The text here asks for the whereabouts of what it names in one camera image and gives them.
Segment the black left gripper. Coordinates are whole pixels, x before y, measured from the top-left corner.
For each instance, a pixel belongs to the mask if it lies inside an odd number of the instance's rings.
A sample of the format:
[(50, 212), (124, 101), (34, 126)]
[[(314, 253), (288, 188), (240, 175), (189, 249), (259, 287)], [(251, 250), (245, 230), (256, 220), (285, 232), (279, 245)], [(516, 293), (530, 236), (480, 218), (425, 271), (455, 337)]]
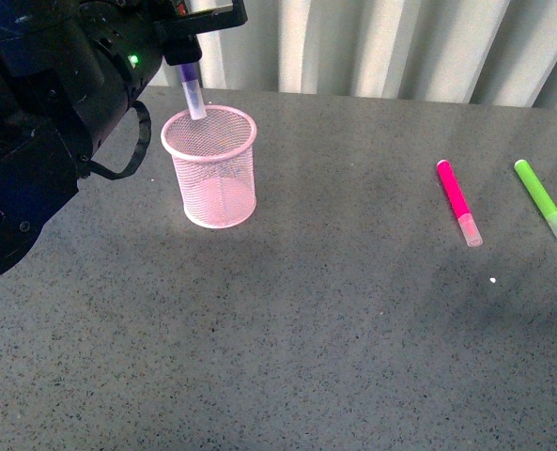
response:
[(243, 1), (190, 11), (185, 1), (82, 1), (80, 25), (102, 83), (78, 101), (81, 134), (103, 141), (159, 70), (161, 36), (192, 36), (244, 25)]

